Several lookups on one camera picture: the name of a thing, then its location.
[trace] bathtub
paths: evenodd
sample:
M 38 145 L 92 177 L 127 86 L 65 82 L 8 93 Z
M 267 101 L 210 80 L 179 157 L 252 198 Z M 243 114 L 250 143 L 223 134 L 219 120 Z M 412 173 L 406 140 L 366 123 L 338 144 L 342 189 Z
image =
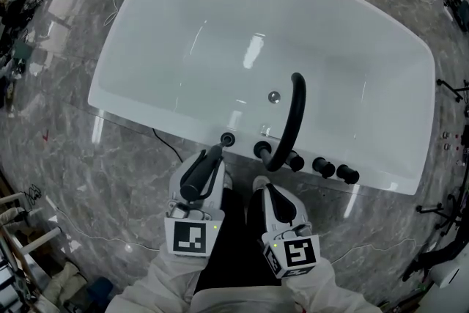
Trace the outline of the bathtub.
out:
M 433 56 L 363 0 L 125 0 L 89 104 L 207 145 L 229 131 L 229 151 L 256 159 L 258 141 L 275 151 L 282 135 L 294 72 L 307 86 L 302 172 L 316 174 L 323 157 L 356 169 L 360 185 L 414 194 L 432 129 Z

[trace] protective suit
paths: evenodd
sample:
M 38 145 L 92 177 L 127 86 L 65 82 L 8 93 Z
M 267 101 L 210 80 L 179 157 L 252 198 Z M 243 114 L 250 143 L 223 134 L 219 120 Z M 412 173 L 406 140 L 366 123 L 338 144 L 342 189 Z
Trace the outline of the protective suit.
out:
M 85 278 L 78 273 L 79 270 L 73 263 L 66 262 L 63 270 L 51 279 L 37 299 L 36 310 L 41 313 L 59 313 L 58 306 L 62 306 L 64 301 L 75 295 L 86 284 Z
M 380 313 L 361 294 L 337 287 L 326 259 L 309 273 L 282 281 L 281 286 L 212 288 L 193 294 L 208 259 L 169 254 L 166 244 L 151 262 L 147 277 L 116 296 L 106 313 L 234 313 L 301 312 Z

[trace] white sleeve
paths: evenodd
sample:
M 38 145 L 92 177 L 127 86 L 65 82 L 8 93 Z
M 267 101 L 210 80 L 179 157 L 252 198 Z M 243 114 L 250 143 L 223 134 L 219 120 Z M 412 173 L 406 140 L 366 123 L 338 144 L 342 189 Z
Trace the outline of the white sleeve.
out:
M 112 299 L 106 313 L 183 313 L 188 311 L 199 275 L 208 258 L 168 253 L 166 243 L 150 263 L 148 274 Z
M 324 258 L 309 273 L 284 279 L 283 284 L 308 313 L 381 313 L 362 294 L 337 287 L 334 269 Z
M 0 214 L 0 224 L 8 224 L 11 222 L 15 217 L 25 211 L 22 207 L 12 207 L 5 211 L 4 213 Z

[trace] black knob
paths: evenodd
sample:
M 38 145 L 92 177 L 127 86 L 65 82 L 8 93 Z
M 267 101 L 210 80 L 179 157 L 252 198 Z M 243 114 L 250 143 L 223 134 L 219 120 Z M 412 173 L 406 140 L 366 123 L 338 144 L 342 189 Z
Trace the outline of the black knob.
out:
M 293 172 L 300 171 L 305 166 L 305 160 L 302 159 L 298 153 L 294 152 L 293 150 L 290 152 L 285 163 L 290 166 Z
M 331 162 L 327 162 L 324 158 L 319 157 L 313 161 L 313 170 L 318 171 L 322 177 L 327 179 L 334 175 L 336 167 Z
M 262 158 L 261 150 L 266 149 L 269 153 L 272 152 L 272 147 L 267 141 L 259 141 L 254 145 L 254 155 L 258 158 Z
M 344 179 L 346 184 L 356 184 L 360 179 L 360 174 L 349 166 L 341 164 L 337 169 L 337 177 Z

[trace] black pants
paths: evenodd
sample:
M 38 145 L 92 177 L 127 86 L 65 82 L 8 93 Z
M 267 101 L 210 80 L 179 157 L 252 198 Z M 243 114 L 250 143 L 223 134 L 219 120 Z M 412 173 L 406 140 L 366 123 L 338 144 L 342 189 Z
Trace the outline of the black pants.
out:
M 210 260 L 202 271 L 196 291 L 224 287 L 280 286 L 262 254 L 259 242 L 265 232 L 262 192 L 251 198 L 246 224 L 241 195 L 224 189 L 221 209 L 225 219 Z

